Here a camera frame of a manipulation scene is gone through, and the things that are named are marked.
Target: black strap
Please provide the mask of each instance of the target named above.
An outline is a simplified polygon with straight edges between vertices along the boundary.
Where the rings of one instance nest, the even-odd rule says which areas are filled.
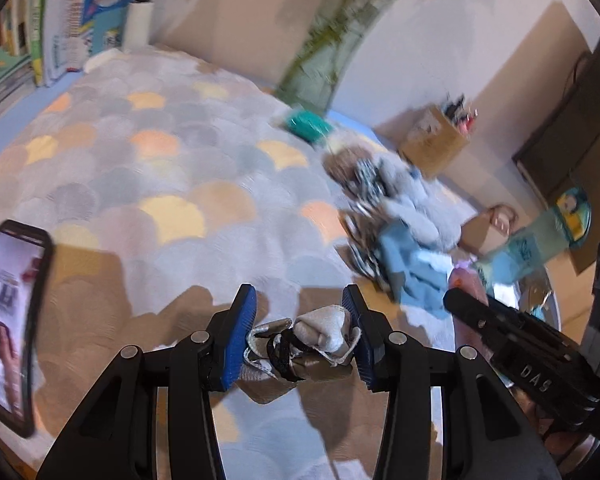
[[[302,377],[298,377],[290,366],[291,345],[295,346],[302,352],[311,351],[312,348],[300,341],[293,330],[287,328],[280,333],[280,344],[278,345],[278,353],[273,345],[273,341],[278,334],[269,337],[267,341],[267,356],[271,365],[280,373],[280,376],[290,383],[304,381]]]

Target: patterned rug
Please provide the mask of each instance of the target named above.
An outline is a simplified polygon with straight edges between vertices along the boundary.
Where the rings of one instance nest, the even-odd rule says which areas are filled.
[[[273,320],[339,303],[359,282],[396,328],[453,348],[450,320],[401,310],[343,262],[346,199],[320,153],[275,126],[286,111],[240,76],[147,50],[80,79],[0,156],[0,222],[44,228],[57,245],[37,330],[37,431],[23,440],[0,425],[27,467],[123,346],[204,328],[241,283],[258,291],[258,320]],[[357,375],[267,406],[234,388],[213,405],[229,480],[373,474],[386,396]],[[158,414],[167,478],[164,396]]]

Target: cardboard box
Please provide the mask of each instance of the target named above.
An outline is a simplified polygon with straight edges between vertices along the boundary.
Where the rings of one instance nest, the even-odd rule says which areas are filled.
[[[439,175],[469,144],[437,107],[431,107],[398,148],[398,153],[416,166],[427,180]]]

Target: blue towel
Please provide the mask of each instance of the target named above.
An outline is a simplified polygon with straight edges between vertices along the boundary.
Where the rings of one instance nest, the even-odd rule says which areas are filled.
[[[400,219],[387,224],[378,235],[377,254],[396,303],[420,306],[437,315],[446,314],[442,305],[446,274],[416,257],[420,245]]]

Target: white wall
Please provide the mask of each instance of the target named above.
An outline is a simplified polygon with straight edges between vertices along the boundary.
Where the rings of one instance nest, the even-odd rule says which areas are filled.
[[[360,47],[334,108],[380,126],[449,92],[475,98],[555,0],[397,0]],[[588,45],[600,18],[588,0],[566,6]]]
[[[157,0],[154,41],[275,83],[321,0]],[[509,202],[523,222],[541,210],[510,161],[562,97],[581,51],[600,36],[587,0],[397,0],[352,60],[333,107],[399,137],[414,110],[447,93],[474,100],[471,145],[446,177],[483,205]],[[590,304],[590,277],[552,262],[563,319]]]

